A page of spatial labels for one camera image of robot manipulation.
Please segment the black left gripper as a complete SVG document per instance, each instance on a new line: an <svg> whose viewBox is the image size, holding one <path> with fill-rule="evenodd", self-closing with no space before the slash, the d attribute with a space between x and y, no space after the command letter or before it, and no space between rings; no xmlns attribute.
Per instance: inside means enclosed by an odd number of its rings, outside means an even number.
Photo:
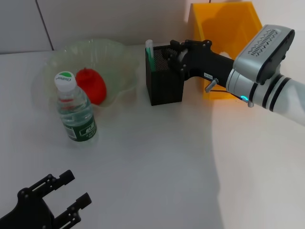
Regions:
<svg viewBox="0 0 305 229"><path fill-rule="evenodd" d="M20 190L17 194L17 205L0 218L0 227L2 229L71 229L81 221L79 210L91 204L89 194L85 193L76 199L56 218L42 198L74 179L73 173L67 170L59 178L48 174L29 188Z"/></svg>

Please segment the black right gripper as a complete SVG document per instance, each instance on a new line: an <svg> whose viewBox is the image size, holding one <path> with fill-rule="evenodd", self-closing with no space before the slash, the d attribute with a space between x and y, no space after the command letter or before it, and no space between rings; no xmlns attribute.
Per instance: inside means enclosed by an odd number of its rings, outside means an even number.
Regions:
<svg viewBox="0 0 305 229"><path fill-rule="evenodd" d="M186 40L183 43L171 40L171 49L176 52L187 50L187 53L183 56L183 63L178 60L176 54L167 53L167 63L170 71L185 80L192 77L201 77L208 81L217 79L218 85L226 87L234 60L214 53L211 46L212 42L210 40L201 42Z"/></svg>

